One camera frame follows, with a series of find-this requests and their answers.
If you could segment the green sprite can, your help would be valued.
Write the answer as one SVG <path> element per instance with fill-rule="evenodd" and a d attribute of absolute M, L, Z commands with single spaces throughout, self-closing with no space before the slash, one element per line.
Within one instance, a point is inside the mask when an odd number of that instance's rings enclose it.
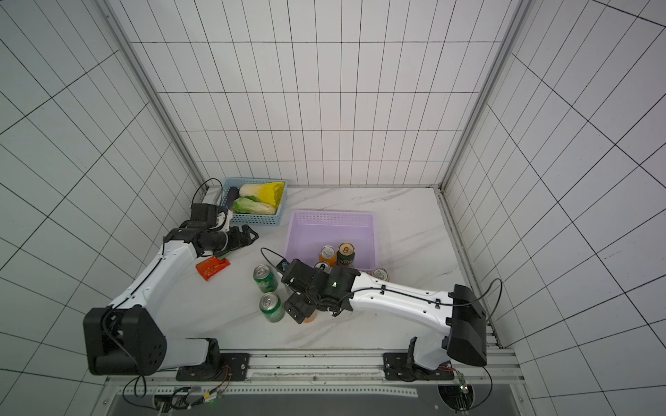
<path fill-rule="evenodd" d="M 284 309 L 279 295 L 275 292 L 263 294 L 259 309 L 268 322 L 279 322 L 284 318 Z"/>
<path fill-rule="evenodd" d="M 263 293 L 275 292 L 279 287 L 277 277 L 269 265 L 258 265 L 253 271 L 253 280 Z"/>

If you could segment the green brown can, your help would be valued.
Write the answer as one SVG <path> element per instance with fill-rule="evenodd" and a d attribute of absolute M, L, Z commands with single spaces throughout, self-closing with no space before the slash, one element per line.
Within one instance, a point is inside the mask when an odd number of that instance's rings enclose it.
<path fill-rule="evenodd" d="M 356 249 L 351 243 L 343 243 L 338 247 L 336 255 L 336 264 L 345 267 L 352 267 L 356 256 Z"/>

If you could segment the purple plastic basket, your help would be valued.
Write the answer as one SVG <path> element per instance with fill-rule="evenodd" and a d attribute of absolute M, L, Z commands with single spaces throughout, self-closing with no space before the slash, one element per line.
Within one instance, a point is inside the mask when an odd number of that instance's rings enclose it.
<path fill-rule="evenodd" d="M 314 265 L 324 246 L 355 247 L 353 266 L 371 272 L 379 266 L 376 216 L 362 211 L 296 210 L 292 213 L 284 257 Z"/>

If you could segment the silver slim can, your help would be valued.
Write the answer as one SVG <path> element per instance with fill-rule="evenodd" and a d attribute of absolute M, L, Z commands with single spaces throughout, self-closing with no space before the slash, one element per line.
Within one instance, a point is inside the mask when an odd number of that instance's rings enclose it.
<path fill-rule="evenodd" d="M 327 262 L 324 262 L 324 261 L 320 261 L 320 262 L 316 263 L 314 265 L 314 268 L 316 270 L 320 270 L 320 271 L 323 271 L 325 273 L 330 273 L 331 272 L 331 266 Z"/>

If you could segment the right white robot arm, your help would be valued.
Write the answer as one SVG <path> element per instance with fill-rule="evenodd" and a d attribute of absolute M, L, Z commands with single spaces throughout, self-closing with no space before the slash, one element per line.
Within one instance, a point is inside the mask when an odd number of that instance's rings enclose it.
<path fill-rule="evenodd" d="M 316 310 L 333 317 L 345 311 L 377 312 L 430 329 L 427 336 L 414 338 L 408 349 L 408 357 L 421 369 L 435 371 L 451 360 L 487 366 L 488 315 L 467 286 L 425 291 L 343 266 L 327 272 L 298 259 L 280 261 L 277 272 L 281 283 L 292 290 L 284 309 L 298 324 Z"/>

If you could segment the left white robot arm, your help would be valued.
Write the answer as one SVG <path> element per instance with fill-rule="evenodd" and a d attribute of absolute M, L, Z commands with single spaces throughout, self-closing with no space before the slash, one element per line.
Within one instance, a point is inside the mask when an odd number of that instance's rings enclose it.
<path fill-rule="evenodd" d="M 153 315 L 195 260 L 206 254 L 219 258 L 258 238 L 249 225 L 224 231 L 197 223 L 171 230 L 137 280 L 108 306 L 93 308 L 83 318 L 90 373 L 147 377 L 185 369 L 204 380 L 219 376 L 224 362 L 215 339 L 169 338 Z"/>

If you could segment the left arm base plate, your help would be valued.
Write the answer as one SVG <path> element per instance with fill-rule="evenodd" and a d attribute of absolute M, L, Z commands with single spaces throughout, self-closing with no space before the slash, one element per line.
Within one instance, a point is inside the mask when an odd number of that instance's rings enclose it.
<path fill-rule="evenodd" d="M 223 382 L 244 381 L 247 376 L 251 355 L 246 353 L 219 354 L 207 358 L 203 364 L 180 367 L 177 381 L 184 382 Z"/>

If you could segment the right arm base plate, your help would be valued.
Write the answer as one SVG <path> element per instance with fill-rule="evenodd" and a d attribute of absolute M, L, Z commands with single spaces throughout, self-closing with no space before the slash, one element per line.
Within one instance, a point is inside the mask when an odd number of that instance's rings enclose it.
<path fill-rule="evenodd" d="M 454 373 L 440 369 L 429 370 L 413 362 L 413 357 L 407 352 L 384 353 L 383 372 L 387 381 L 452 381 Z"/>

